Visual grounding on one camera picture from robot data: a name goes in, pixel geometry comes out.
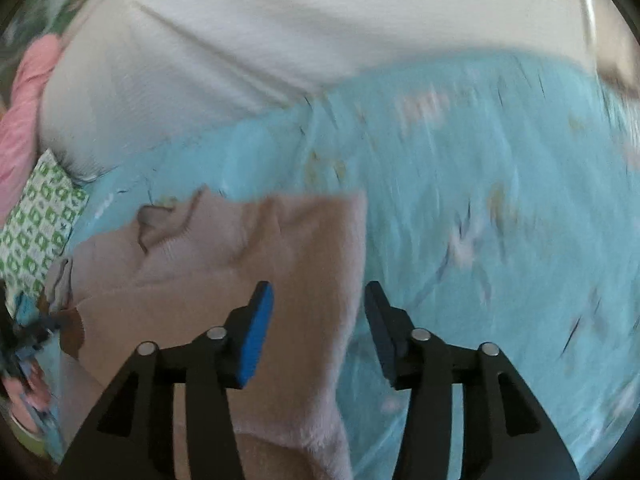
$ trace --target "blue cloth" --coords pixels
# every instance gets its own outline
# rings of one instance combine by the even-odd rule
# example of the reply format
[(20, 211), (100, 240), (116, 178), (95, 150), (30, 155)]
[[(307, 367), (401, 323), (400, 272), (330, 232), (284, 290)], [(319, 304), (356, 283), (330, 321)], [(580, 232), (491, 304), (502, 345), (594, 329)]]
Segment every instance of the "blue cloth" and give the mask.
[[(570, 64), (443, 57), (132, 158), (87, 186), (69, 247), (202, 184), (231, 200), (365, 190), (366, 280), (450, 344), (500, 345), (585, 477), (639, 398), (640, 180), (629, 147), (619, 99)], [(408, 397), (385, 383), (364, 313), (337, 397), (356, 478), (387, 480)]]

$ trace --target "turquoise fabric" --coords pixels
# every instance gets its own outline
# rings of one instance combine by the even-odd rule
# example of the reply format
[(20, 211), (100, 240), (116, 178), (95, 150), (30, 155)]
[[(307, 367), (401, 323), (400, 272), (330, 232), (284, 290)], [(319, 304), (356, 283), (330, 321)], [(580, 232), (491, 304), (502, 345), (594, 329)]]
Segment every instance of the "turquoise fabric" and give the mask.
[[(132, 158), (87, 186), (69, 247), (202, 184), (230, 200), (364, 190), (366, 280), (450, 344), (500, 345), (585, 477), (639, 398), (629, 139), (618, 98), (565, 62), (426, 60)], [(357, 479), (391, 478), (407, 399), (385, 383), (361, 313), (338, 388)], [(452, 478), (460, 396), (454, 420)]]

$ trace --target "green cloth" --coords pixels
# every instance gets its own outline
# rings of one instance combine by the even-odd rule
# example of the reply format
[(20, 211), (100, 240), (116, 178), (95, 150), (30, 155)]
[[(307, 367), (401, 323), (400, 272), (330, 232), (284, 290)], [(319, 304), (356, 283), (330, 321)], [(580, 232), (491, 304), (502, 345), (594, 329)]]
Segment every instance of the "green cloth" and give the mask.
[(0, 234), (0, 277), (37, 298), (84, 211), (87, 193), (73, 185), (50, 150), (36, 164)]

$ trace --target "brown fabric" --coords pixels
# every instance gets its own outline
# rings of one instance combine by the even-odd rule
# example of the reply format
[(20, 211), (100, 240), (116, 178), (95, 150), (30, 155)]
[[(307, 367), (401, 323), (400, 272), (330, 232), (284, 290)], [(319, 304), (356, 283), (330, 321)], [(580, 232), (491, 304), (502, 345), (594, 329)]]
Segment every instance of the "brown fabric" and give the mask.
[(247, 478), (348, 480), (335, 388), (360, 303), (365, 228), (361, 196), (231, 203), (203, 190), (172, 209), (143, 207), (129, 226), (79, 245), (70, 272), (68, 262), (48, 277), (47, 297), (77, 309), (79, 362), (104, 387), (140, 341), (185, 344), (270, 281), (257, 373), (229, 392)]

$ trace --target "white fabric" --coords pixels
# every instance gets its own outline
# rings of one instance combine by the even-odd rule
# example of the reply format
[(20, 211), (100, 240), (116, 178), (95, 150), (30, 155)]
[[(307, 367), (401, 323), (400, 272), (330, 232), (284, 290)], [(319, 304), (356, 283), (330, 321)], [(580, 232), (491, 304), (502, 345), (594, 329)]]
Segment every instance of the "white fabric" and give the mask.
[(519, 48), (589, 70), (583, 10), (582, 0), (100, 0), (47, 86), (41, 142), (91, 179), (168, 136), (423, 54)]

